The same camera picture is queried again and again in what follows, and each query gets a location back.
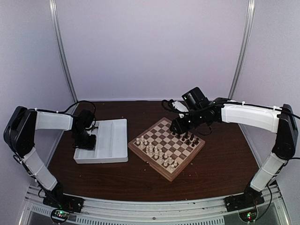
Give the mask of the wooden chess board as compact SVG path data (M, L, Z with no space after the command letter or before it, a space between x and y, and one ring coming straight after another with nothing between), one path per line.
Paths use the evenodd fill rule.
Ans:
M173 181L204 147L205 141L188 132L170 131L171 121L162 118L128 143L139 158L168 181Z

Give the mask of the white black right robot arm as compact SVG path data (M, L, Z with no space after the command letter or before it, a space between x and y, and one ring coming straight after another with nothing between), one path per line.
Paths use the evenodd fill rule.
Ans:
M250 207L281 168L294 157L299 135L296 120L299 116L294 114L289 104L265 106L224 97L209 100L198 87L183 94L182 99L182 102L167 102L170 110L178 114L170 127L174 133L184 134L201 124L211 125L214 122L234 123L241 127L252 152L261 163L240 197L240 203Z

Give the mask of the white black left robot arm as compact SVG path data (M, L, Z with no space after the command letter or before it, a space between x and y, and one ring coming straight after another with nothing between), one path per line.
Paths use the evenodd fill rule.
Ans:
M67 197L60 192L60 183L48 170L40 157L39 147L43 147L42 135L47 132L70 131L74 146L92 150L96 145L96 136L88 131L95 123L95 114L82 110L78 115L62 111L49 111L37 108L17 106L4 130L5 143L13 151L20 164L31 174L45 191L49 191L49 200L57 208L67 204Z

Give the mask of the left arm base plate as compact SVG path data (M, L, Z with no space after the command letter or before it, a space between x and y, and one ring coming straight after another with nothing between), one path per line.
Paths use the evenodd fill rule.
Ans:
M70 195L64 195L60 202L55 201L49 196L43 199L43 204L53 208L62 209L71 213L80 213L83 208L84 199Z

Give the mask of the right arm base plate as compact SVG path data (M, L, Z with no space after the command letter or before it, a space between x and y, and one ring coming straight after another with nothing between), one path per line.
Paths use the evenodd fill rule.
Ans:
M231 195L224 199L226 210L228 212L243 210L254 207L265 202L262 193L250 194L243 193L240 195Z

